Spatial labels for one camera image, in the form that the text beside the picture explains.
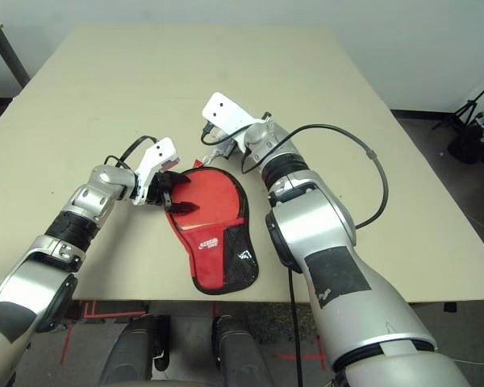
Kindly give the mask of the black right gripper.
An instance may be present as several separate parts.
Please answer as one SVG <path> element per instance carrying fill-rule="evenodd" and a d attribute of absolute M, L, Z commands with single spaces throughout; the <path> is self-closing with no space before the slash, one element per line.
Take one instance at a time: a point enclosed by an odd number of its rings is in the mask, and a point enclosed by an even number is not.
<path fill-rule="evenodd" d="M 222 157 L 230 157 L 232 154 L 244 153 L 244 147 L 241 147 L 235 139 L 225 139 L 219 143 L 219 154 Z"/>

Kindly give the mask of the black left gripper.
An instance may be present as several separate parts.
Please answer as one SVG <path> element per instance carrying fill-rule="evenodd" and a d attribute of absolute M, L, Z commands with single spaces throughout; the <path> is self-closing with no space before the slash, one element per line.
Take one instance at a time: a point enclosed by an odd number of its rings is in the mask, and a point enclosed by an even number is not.
<path fill-rule="evenodd" d="M 190 183 L 183 173 L 166 171 L 156 173 L 148 186 L 147 203 L 154 206 L 164 206 L 166 213 L 191 213 L 199 209 L 193 202 L 173 202 L 170 191 L 173 184 Z"/>

